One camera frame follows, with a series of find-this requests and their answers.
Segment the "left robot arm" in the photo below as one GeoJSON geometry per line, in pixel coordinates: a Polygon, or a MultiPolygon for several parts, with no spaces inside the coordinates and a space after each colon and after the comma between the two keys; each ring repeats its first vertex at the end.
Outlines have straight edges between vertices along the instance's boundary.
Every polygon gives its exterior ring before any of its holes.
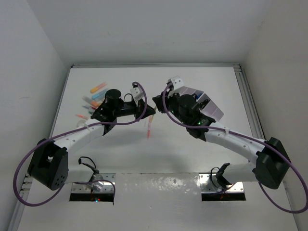
{"type": "Polygon", "coordinates": [[[90,182],[98,170],[84,164],[69,167],[69,156],[91,141],[106,135],[119,117],[132,115],[135,119],[144,119],[154,115],[154,108],[143,97],[143,91],[138,87],[131,89],[131,100],[128,102],[122,100],[119,90],[108,90],[101,105],[75,132],[51,141],[42,139],[38,143],[28,174],[52,191],[66,183],[90,182]]]}

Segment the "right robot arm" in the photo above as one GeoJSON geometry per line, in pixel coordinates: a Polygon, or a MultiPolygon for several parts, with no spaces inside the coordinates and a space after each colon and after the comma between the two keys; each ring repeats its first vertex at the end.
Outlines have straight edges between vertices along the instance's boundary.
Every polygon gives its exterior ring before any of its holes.
{"type": "Polygon", "coordinates": [[[286,161],[290,159],[279,139],[252,141],[242,134],[235,135],[219,122],[222,111],[199,90],[185,88],[172,96],[161,93],[153,101],[159,112],[171,113],[194,138],[220,145],[248,160],[247,164],[223,164],[215,175],[219,186],[258,181],[270,189],[279,187],[289,169],[286,161]]]}

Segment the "pink thin highlighter pen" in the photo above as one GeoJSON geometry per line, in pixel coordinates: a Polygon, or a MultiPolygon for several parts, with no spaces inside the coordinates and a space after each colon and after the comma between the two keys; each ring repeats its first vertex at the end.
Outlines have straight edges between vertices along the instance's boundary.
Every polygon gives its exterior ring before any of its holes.
{"type": "Polygon", "coordinates": [[[150,133],[151,133],[151,123],[152,123],[153,117],[154,117],[154,115],[151,115],[151,116],[149,117],[148,129],[147,129],[147,139],[149,139],[149,138],[150,138],[150,133]]]}

